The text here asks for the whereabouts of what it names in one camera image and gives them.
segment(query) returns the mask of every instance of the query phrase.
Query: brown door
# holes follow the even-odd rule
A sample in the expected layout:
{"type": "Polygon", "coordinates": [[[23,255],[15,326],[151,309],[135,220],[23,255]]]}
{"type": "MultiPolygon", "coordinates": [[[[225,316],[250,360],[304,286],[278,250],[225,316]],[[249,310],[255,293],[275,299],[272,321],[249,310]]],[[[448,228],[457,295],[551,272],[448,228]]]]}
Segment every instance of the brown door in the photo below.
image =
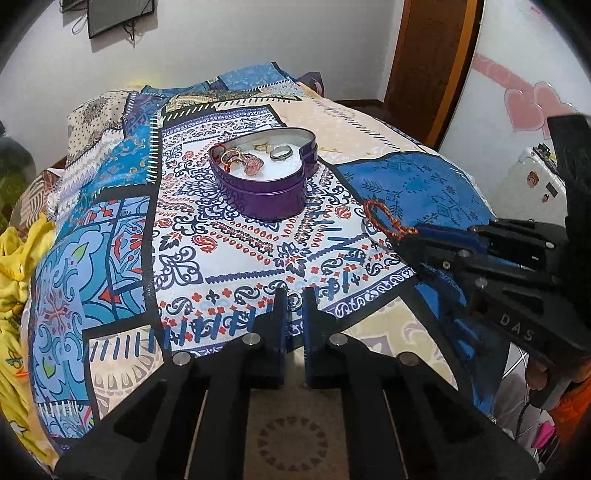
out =
{"type": "Polygon", "coordinates": [[[437,148],[466,79],[484,0],[404,0],[384,120],[437,148]]]}

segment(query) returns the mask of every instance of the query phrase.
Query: wall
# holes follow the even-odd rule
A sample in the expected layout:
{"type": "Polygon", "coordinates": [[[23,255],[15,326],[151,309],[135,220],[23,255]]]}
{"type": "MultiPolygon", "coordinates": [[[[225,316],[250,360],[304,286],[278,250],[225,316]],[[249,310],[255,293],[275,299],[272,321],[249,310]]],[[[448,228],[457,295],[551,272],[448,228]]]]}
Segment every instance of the wall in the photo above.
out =
{"type": "Polygon", "coordinates": [[[164,0],[134,47],[122,28],[73,35],[56,0],[0,72],[0,117],[39,171],[66,155],[68,114],[109,89],[191,85],[275,60],[295,76],[321,71],[332,99],[375,99],[402,0],[352,1],[164,0]]]}
{"type": "Polygon", "coordinates": [[[591,113],[591,82],[567,43],[529,0],[488,0],[440,152],[490,196],[525,148],[551,146],[545,116],[568,104],[591,113]]]}

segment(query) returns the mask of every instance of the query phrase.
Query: yellow blanket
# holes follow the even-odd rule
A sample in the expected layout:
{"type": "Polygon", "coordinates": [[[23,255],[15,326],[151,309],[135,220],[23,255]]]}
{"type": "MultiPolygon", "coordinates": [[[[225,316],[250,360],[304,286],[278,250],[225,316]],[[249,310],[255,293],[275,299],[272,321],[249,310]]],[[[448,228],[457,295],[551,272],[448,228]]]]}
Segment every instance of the yellow blanket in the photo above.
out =
{"type": "Polygon", "coordinates": [[[23,243],[14,227],[0,235],[0,408],[23,445],[46,465],[56,453],[34,410],[29,374],[22,358],[19,324],[28,298],[28,283],[39,260],[54,240],[54,223],[41,214],[23,243]]]}

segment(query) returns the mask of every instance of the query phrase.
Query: pink heart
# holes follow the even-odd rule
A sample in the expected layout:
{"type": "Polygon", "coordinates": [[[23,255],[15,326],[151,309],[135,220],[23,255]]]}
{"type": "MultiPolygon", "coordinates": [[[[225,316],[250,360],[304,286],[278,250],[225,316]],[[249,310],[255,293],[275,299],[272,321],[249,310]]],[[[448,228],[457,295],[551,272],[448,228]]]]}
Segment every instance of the pink heart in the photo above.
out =
{"type": "Polygon", "coordinates": [[[521,90],[505,92],[505,106],[514,131],[534,131],[542,128],[546,118],[540,105],[527,101],[521,90]]]}
{"type": "MultiPolygon", "coordinates": [[[[562,103],[556,90],[546,82],[538,82],[534,85],[534,98],[536,103],[541,106],[546,118],[576,112],[572,105],[562,103]]],[[[547,121],[545,121],[542,131],[544,132],[544,138],[549,139],[550,129],[547,121]]]]}

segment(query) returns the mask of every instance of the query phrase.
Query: orange braided bracelet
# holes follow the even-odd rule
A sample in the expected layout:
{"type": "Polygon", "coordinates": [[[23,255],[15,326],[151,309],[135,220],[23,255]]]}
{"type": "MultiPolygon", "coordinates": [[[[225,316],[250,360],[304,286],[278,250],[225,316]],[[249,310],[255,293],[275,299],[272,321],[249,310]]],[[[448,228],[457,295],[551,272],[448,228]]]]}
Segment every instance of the orange braided bracelet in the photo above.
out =
{"type": "Polygon", "coordinates": [[[398,220],[394,215],[392,215],[392,213],[390,213],[388,207],[386,207],[383,203],[378,202],[377,200],[365,200],[363,202],[363,211],[365,212],[365,216],[368,218],[371,224],[386,236],[393,236],[395,239],[400,240],[406,235],[418,233],[418,230],[413,226],[402,226],[400,220],[398,220]],[[394,230],[388,230],[386,227],[381,225],[381,223],[374,215],[372,207],[377,207],[386,214],[394,230]]]}

